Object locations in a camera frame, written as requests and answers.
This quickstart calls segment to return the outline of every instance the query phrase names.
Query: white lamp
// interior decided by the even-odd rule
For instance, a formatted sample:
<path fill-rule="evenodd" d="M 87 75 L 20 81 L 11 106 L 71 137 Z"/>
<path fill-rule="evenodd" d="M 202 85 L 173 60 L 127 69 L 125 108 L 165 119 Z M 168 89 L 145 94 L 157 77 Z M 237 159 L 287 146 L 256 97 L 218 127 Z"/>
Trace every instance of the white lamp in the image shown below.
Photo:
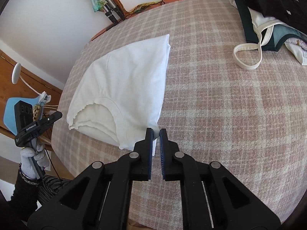
<path fill-rule="evenodd" d="M 33 91 L 35 91 L 40 97 L 39 97 L 39 103 L 43 102 L 43 104 L 46 104 L 48 102 L 50 102 L 51 100 L 51 95 L 47 95 L 46 92 L 42 92 L 41 94 L 36 91 L 33 87 L 31 87 L 21 76 L 20 76 L 20 72 L 21 72 L 21 64 L 17 63 L 13 69 L 13 73 L 12 73 L 12 83 L 13 84 L 17 84 L 18 79 L 20 78 L 29 88 L 31 88 Z"/>
<path fill-rule="evenodd" d="M 36 91 L 34 88 L 32 88 L 27 82 L 25 82 L 25 80 L 20 76 L 20 72 L 21 72 L 21 64 L 17 63 L 14 66 L 13 69 L 13 73 L 12 73 L 12 83 L 13 84 L 17 84 L 18 79 L 20 78 L 29 88 L 31 88 L 33 91 L 35 91 L 37 94 L 40 95 L 40 93 L 38 91 Z"/>

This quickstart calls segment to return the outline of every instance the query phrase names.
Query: white wall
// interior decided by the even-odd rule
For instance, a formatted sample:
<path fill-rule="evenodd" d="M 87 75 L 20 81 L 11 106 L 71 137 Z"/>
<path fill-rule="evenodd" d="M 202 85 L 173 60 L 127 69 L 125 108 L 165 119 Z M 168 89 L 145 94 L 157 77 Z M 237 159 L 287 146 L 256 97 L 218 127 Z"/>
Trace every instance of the white wall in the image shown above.
<path fill-rule="evenodd" d="M 20 148 L 16 146 L 14 139 L 0 134 L 0 156 L 15 163 L 20 163 Z"/>
<path fill-rule="evenodd" d="M 150 1 L 121 0 L 126 10 Z M 26 61 L 65 83 L 84 45 L 110 24 L 90 0 L 10 0 L 0 16 L 0 40 Z"/>
<path fill-rule="evenodd" d="M 58 81 L 54 77 L 50 76 L 43 70 L 39 69 L 37 66 L 33 65 L 29 61 L 27 61 L 25 58 L 23 58 L 21 55 L 16 53 L 12 48 L 10 48 L 8 45 L 6 45 L 2 40 L 0 40 L 0 49 L 5 52 L 8 56 L 10 56 L 14 61 L 22 63 L 22 66 L 25 67 L 30 72 L 34 73 L 36 76 L 42 78 L 43 80 L 49 82 L 50 84 L 54 85 L 57 88 L 60 88 L 63 90 L 64 83 Z"/>

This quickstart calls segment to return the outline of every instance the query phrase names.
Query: plaid blanket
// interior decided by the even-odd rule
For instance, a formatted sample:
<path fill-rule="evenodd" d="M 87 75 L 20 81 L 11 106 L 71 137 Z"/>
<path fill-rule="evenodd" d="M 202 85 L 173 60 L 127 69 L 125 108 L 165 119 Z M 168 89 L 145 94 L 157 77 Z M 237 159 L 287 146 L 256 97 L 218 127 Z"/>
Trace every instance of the plaid blanket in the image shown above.
<path fill-rule="evenodd" d="M 77 176 L 93 161 L 109 163 L 128 153 L 68 130 L 68 107 L 94 60 L 165 34 L 170 34 L 171 52 L 159 125 L 197 161 L 221 162 L 285 220 L 307 188 L 307 68 L 285 46 L 279 52 L 264 52 L 257 70 L 237 66 L 231 54 L 234 46 L 245 42 L 244 32 L 228 0 L 166 4 L 88 43 L 59 103 L 63 118 L 52 134 L 56 154 Z M 246 63 L 257 58 L 253 51 L 240 54 Z M 179 182 L 162 181 L 158 153 L 152 179 L 133 183 L 129 217 L 155 229 L 181 229 Z"/>

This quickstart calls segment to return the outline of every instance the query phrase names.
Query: white fabric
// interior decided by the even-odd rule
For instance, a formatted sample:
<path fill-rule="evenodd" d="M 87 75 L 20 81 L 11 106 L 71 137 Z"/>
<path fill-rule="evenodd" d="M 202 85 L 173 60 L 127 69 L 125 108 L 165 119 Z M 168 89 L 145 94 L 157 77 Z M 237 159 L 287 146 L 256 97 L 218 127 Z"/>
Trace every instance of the white fabric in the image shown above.
<path fill-rule="evenodd" d="M 169 34 L 134 42 L 94 61 L 70 103 L 69 129 L 128 150 L 148 127 L 158 137 L 168 39 Z"/>
<path fill-rule="evenodd" d="M 278 20 L 278 19 L 276 19 L 275 17 L 272 17 L 272 16 L 271 17 L 264 17 L 262 15 L 262 13 L 260 13 L 260 12 L 258 12 L 256 10 L 253 10 L 253 9 L 251 9 L 249 7 L 248 7 L 248 10 L 251 13 L 252 22 L 253 22 L 253 25 L 256 28 L 260 27 L 261 25 L 263 25 L 265 23 L 271 22 L 271 21 L 280 21 L 280 20 Z"/>
<path fill-rule="evenodd" d="M 43 106 L 51 101 L 51 95 L 47 95 L 47 93 L 44 91 L 39 95 L 39 101 L 38 103 Z"/>
<path fill-rule="evenodd" d="M 228 0 L 229 2 L 230 2 L 230 4 L 232 5 L 232 6 L 234 6 L 236 9 L 238 9 L 237 8 L 237 4 L 235 3 L 235 0 Z"/>
<path fill-rule="evenodd" d="M 291 44 L 294 44 L 294 45 L 298 45 L 302 49 L 307 50 L 307 42 L 305 42 L 305 41 L 303 41 L 303 40 L 301 40 L 299 38 L 291 37 L 291 38 L 286 39 L 285 42 L 291 43 Z"/>
<path fill-rule="evenodd" d="M 302 47 L 292 44 L 292 43 L 285 43 L 288 50 L 293 53 L 296 59 L 304 66 L 307 66 L 307 51 L 302 49 Z"/>
<path fill-rule="evenodd" d="M 256 69 L 260 65 L 260 63 L 262 61 L 262 49 L 261 49 L 261 46 L 264 46 L 264 45 L 266 45 L 269 42 L 269 40 L 270 40 L 270 38 L 272 36 L 272 33 L 273 33 L 274 25 L 284 24 L 282 21 L 275 19 L 275 20 L 272 20 L 272 21 L 268 21 L 268 22 L 266 22 L 266 23 L 264 23 L 264 24 L 262 24 L 262 25 L 257 27 L 256 24 L 254 24 L 254 19 L 255 18 L 252 17 L 253 29 L 254 29 L 254 32 L 257 34 L 257 37 L 259 39 L 258 44 L 256 44 L 256 43 L 239 44 L 239 45 L 237 45 L 234 48 L 233 53 L 232 53 L 233 59 L 236 62 L 236 64 L 239 67 L 241 67 L 241 68 L 243 68 L 245 70 L 254 70 L 254 69 Z M 265 29 L 267 29 L 267 31 L 266 31 L 266 34 L 265 34 L 263 40 L 262 40 L 261 32 L 263 30 L 265 30 Z M 237 57 L 237 52 L 239 52 L 239 51 L 254 50 L 254 49 L 258 50 L 258 62 L 256 64 L 254 64 L 254 65 L 251 65 L 251 66 L 247 65 L 247 64 L 242 62 Z"/>

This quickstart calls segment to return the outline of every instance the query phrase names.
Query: white glove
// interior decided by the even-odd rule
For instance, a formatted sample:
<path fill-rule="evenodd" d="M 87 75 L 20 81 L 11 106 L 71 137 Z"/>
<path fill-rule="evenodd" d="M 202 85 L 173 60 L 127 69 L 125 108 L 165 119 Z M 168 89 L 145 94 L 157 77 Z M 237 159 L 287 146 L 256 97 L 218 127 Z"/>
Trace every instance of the white glove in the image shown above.
<path fill-rule="evenodd" d="M 36 175 L 28 159 L 29 157 L 34 157 L 34 159 L 37 161 L 37 164 L 40 167 L 47 168 L 50 164 L 45 152 L 45 145 L 38 139 L 36 143 L 36 149 L 37 149 L 36 153 L 35 150 L 30 147 L 23 148 L 20 151 L 21 171 L 25 176 L 27 176 L 30 179 L 35 179 Z"/>

